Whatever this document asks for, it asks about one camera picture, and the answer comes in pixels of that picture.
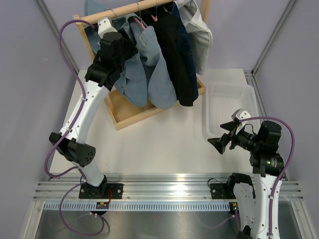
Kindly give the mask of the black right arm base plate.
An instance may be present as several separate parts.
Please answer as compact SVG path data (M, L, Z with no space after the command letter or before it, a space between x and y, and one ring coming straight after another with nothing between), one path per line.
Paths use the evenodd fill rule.
M231 199L228 187L223 183L210 184L210 193L212 199Z

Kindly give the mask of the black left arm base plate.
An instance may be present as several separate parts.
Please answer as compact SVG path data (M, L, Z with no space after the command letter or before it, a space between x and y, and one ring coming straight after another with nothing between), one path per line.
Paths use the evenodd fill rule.
M121 183L106 183L99 187L85 183L80 187L79 199L122 199L123 189Z

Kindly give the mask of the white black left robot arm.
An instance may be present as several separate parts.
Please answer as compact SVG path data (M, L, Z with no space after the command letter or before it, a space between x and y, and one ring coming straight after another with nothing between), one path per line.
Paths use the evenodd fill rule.
M96 148L88 145L86 139L100 104L119 80L125 62L137 52L125 30L105 33L100 40L100 50L87 69L85 81L80 83L82 94L71 116L60 132L53 132L49 137L56 150L81 173L81 199L122 197L123 185L108 185L107 177L94 161Z

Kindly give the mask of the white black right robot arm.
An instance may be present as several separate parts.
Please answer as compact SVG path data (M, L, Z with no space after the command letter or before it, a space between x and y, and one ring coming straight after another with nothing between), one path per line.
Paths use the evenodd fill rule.
M237 200L235 214L240 217L239 239L278 239L279 192L282 185L281 172L284 161L278 150L281 126L272 121L262 122L257 134L245 129L237 130L239 121L234 120L221 127L228 131L220 138L209 138L220 154L226 145L236 146L250 152L253 177L243 173L232 173L224 192Z

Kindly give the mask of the light blue buttoned denim skirt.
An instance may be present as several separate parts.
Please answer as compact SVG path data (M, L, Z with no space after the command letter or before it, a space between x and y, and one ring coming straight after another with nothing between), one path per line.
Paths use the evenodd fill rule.
M129 23L146 74L148 99L157 108L168 109L175 105L177 97L155 30L144 22L146 30L135 20Z

